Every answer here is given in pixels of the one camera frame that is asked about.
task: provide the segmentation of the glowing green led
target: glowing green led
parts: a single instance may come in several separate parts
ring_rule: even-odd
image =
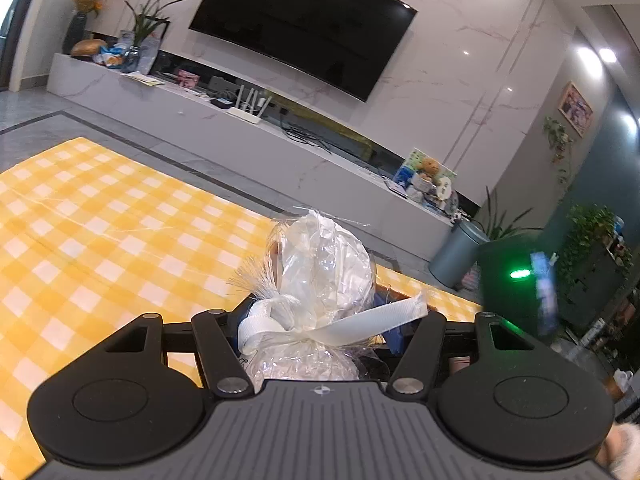
[[[519,270],[514,270],[511,273],[511,277],[514,280],[517,280],[519,278],[526,278],[527,276],[529,276],[531,274],[531,271],[529,269],[519,269]]]

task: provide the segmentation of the trash can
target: trash can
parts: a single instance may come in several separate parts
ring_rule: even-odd
[[[431,261],[429,270],[440,283],[454,288],[478,258],[478,246],[488,241],[479,227],[463,220],[454,227]]]

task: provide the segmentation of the cellophane bag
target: cellophane bag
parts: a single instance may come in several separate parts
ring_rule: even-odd
[[[256,391],[265,379],[366,378],[363,362],[377,360],[369,338],[428,312],[422,292],[404,300],[401,322],[397,315],[362,318],[373,306],[375,280],[362,243],[332,219],[310,211],[279,222],[263,261],[249,260],[232,280],[258,298],[238,327]]]

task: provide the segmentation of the television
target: television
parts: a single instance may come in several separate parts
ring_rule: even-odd
[[[202,0],[190,28],[366,101],[416,13],[400,0]]]

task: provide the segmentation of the dark vase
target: dark vase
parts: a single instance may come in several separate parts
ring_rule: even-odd
[[[138,69],[138,62],[140,61],[140,48],[136,46],[130,46],[124,53],[124,59],[122,60],[121,72],[128,74],[135,72]]]
[[[62,43],[62,54],[71,54],[71,49],[76,43],[84,38],[84,28],[86,27],[86,13],[76,12],[76,15],[69,23],[66,30],[65,41]]]

